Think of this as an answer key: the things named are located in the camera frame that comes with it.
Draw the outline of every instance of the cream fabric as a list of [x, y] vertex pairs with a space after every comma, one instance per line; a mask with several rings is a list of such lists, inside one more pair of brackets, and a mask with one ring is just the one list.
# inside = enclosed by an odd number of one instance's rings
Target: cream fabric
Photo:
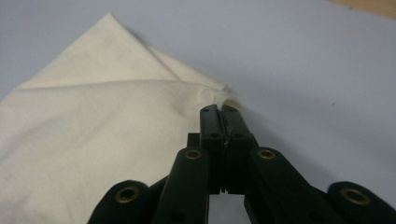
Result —
[[221, 83], [109, 14], [0, 104], [0, 223], [86, 223], [126, 179], [169, 174]]

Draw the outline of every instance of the bolt hole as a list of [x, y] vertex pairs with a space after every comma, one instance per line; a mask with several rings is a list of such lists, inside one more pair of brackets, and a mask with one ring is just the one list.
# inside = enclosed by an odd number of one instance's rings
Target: bolt hole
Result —
[[200, 159], [200, 158], [202, 157], [202, 152], [200, 152], [200, 151], [198, 151], [198, 150], [196, 150], [196, 149], [191, 149], [191, 150], [188, 150], [188, 151], [184, 154], [184, 156], [185, 156], [187, 159], [196, 160], [196, 159]]
[[181, 211], [174, 211], [171, 214], [171, 219], [174, 222], [184, 222], [186, 220], [186, 214]]
[[118, 203], [129, 203], [139, 196], [139, 189], [135, 186], [120, 189], [116, 194]]
[[324, 217], [323, 215], [317, 213], [317, 212], [309, 212], [308, 213], [309, 218], [311, 218], [311, 220], [313, 220], [314, 222], [317, 223], [323, 223], [324, 222]]
[[276, 157], [276, 154], [269, 149], [262, 149], [259, 151], [259, 156], [266, 160], [271, 160]]
[[357, 205], [367, 205], [371, 202], [369, 197], [357, 189], [343, 188], [341, 194], [345, 199]]

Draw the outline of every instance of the metal grommet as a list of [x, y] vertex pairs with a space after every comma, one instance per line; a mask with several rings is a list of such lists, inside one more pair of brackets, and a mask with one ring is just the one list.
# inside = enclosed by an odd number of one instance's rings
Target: metal grommet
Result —
[[129, 203], [139, 196], [139, 188], [135, 186], [125, 187], [117, 191], [116, 201], [118, 203]]
[[258, 155], [266, 160], [272, 160], [276, 157], [275, 152], [273, 152], [272, 150], [269, 149], [262, 149], [258, 152]]
[[367, 205], [371, 202], [369, 197], [357, 189], [343, 188], [341, 194], [345, 199], [357, 205]]
[[184, 156], [190, 160], [197, 160], [202, 157], [202, 152], [197, 149], [190, 149], [184, 154]]

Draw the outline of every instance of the white background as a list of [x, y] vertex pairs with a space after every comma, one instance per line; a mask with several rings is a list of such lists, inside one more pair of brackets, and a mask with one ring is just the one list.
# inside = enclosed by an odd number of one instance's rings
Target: white background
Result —
[[[313, 186], [348, 180], [396, 207], [396, 21], [321, 0], [0, 0], [0, 99], [109, 11], [226, 83]], [[209, 222], [249, 223], [242, 197], [211, 199]]]

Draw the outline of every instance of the fabric fold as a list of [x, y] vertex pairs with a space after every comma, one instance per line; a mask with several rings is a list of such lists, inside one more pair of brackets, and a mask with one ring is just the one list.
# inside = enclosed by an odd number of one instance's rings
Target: fabric fold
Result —
[[220, 82], [106, 15], [0, 103], [0, 223], [86, 223], [126, 179], [169, 174]]

